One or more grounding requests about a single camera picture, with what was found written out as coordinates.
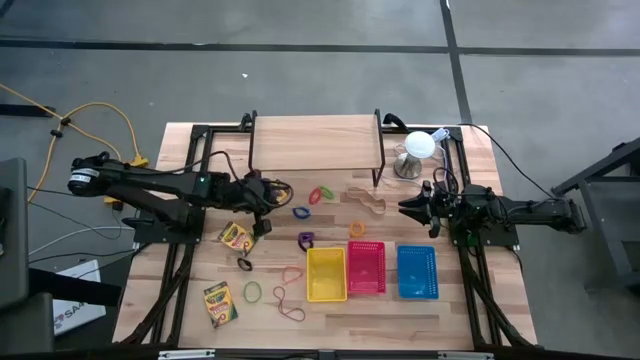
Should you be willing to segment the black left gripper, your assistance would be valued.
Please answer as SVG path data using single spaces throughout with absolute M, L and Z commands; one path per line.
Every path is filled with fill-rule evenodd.
M 288 183 L 263 178 L 253 172 L 243 178 L 236 178 L 232 188 L 231 207 L 234 210 L 262 214 L 286 205 L 286 202 L 276 202 L 273 190 L 292 189 Z

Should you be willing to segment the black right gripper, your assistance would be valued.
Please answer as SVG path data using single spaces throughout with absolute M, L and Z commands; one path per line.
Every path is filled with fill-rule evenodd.
M 440 225 L 441 218 L 449 218 L 453 214 L 457 196 L 444 187 L 443 182 L 432 183 L 424 180 L 423 194 L 402 200 L 398 203 L 399 212 L 419 223 Z

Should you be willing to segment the red plastic basket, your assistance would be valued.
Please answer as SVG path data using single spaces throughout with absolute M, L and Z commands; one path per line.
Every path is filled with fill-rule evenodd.
M 350 294 L 386 292 L 386 254 L 383 242 L 348 243 L 347 288 Z

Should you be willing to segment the thin pink rubber band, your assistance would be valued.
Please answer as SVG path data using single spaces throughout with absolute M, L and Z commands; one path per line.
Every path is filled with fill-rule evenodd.
M 281 280 L 284 286 L 300 280 L 305 274 L 305 270 L 298 266 L 286 266 L 281 273 Z

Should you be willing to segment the yellow plastic basket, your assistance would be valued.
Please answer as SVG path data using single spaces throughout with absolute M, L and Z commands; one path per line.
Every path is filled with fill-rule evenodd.
M 306 289 L 307 300 L 311 303 L 347 300 L 344 248 L 311 248 L 307 251 Z

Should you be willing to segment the thin green rubber band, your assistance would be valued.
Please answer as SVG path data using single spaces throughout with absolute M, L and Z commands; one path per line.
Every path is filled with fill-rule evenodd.
M 262 287 L 257 281 L 249 281 L 243 287 L 242 297 L 249 304 L 257 303 L 262 295 Z

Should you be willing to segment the long red rubber band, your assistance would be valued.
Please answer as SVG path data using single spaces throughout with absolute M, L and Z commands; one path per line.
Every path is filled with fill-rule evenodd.
M 276 286 L 273 289 L 273 295 L 278 300 L 277 310 L 282 316 L 295 322 L 303 322 L 306 320 L 306 313 L 302 308 L 300 307 L 286 308 L 284 306 L 284 301 L 286 298 L 286 290 L 283 286 Z

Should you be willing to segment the wooden desk shelf riser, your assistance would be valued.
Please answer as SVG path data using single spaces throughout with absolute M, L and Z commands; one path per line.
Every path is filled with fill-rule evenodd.
M 262 171 L 369 170 L 377 186 L 386 165 L 382 120 L 370 114 L 251 114 L 249 168 Z

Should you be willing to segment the black metal cart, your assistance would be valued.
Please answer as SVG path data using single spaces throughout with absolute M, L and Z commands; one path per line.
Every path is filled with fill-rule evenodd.
M 640 295 L 640 261 L 627 250 L 640 251 L 640 137 L 611 152 L 551 189 L 558 197 L 578 190 L 594 231 L 606 245 L 615 269 L 590 284 L 589 290 L 626 288 Z

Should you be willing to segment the black padded beam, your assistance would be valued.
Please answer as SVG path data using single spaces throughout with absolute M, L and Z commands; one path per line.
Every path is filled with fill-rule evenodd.
M 84 302 L 91 305 L 117 306 L 121 288 L 116 285 L 29 269 L 29 293 L 49 293 L 53 299 Z

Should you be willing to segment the white printed box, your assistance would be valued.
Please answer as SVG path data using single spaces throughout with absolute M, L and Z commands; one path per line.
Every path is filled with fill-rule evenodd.
M 88 261 L 58 272 L 58 275 L 101 282 L 97 260 Z M 90 305 L 86 302 L 52 300 L 53 331 L 55 336 L 83 326 L 106 315 L 103 305 Z

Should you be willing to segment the black flat floor bar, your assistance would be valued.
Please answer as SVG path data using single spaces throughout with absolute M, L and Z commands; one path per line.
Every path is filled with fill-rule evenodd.
M 42 109 L 34 105 L 0 104 L 0 116 L 51 118 L 55 111 L 50 106 Z

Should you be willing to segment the dark grey cabinet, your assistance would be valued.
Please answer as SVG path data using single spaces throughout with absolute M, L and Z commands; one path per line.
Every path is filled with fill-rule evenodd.
M 0 309 L 28 296 L 26 161 L 0 161 Z

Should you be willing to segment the dark grey block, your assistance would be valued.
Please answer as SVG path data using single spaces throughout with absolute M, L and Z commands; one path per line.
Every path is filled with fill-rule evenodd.
M 38 293 L 0 310 L 0 355 L 54 350 L 53 300 Z

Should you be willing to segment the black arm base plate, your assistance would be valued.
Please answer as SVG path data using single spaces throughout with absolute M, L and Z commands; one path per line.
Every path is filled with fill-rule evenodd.
M 137 243 L 194 245 L 202 238 L 205 215 L 204 208 L 191 208 L 187 222 L 180 225 L 141 211 L 136 217 L 124 218 L 122 222 L 135 230 L 134 241 Z
M 513 225 L 483 223 L 476 227 L 452 221 L 449 225 L 451 242 L 458 247 L 501 246 L 511 247 L 519 244 Z

